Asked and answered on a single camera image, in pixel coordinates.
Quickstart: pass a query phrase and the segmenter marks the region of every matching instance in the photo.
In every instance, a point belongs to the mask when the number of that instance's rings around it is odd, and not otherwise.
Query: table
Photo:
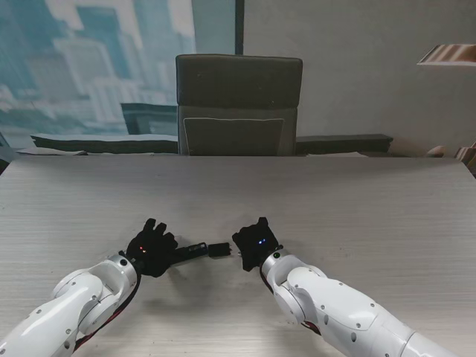
[[[183,244],[231,242],[267,216],[302,260],[473,356],[475,180],[452,159],[20,158],[0,176],[0,335],[64,275],[124,248],[150,216]],[[234,253],[145,277],[75,356],[340,356],[288,323]]]

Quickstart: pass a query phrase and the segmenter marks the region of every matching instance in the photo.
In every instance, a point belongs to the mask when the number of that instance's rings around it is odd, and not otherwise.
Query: gray wall
[[[476,1],[245,3],[245,54],[304,61],[298,136],[382,133],[413,155],[471,145],[476,68],[417,65],[441,43],[476,43]]]

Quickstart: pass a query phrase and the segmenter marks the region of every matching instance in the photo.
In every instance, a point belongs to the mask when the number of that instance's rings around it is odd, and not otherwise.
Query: small black object
[[[188,247],[177,248],[175,251],[170,252],[167,260],[170,264],[177,264],[186,260],[203,257],[208,254],[208,247],[205,243],[199,243],[195,245],[189,245]]]
[[[230,254],[230,243],[218,243],[208,245],[208,256],[210,258],[227,257]]]
[[[149,218],[141,232],[129,243],[126,256],[139,274],[160,277],[170,267],[170,253],[179,245],[167,226]]]
[[[241,228],[233,235],[233,241],[241,251],[243,269],[246,271],[260,266],[280,247],[265,217],[260,217],[256,225]]]

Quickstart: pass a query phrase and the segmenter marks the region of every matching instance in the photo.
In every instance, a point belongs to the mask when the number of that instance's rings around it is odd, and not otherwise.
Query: robotic hand
[[[243,269],[261,278],[289,319],[348,357],[456,357],[399,321],[361,292],[329,279],[279,245],[261,217],[233,235]]]
[[[160,277],[171,262],[189,259],[189,247],[181,248],[179,259],[174,255],[177,242],[171,233],[164,234],[164,223],[154,227],[155,220],[147,220],[126,253],[64,277],[54,288],[52,300],[32,311],[0,341],[0,356],[71,356],[126,308],[141,274]],[[77,339],[79,333],[84,336]]]

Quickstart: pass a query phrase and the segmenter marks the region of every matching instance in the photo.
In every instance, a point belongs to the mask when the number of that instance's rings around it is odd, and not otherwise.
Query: office chair
[[[176,67],[182,155],[294,155],[301,59],[187,54]]]

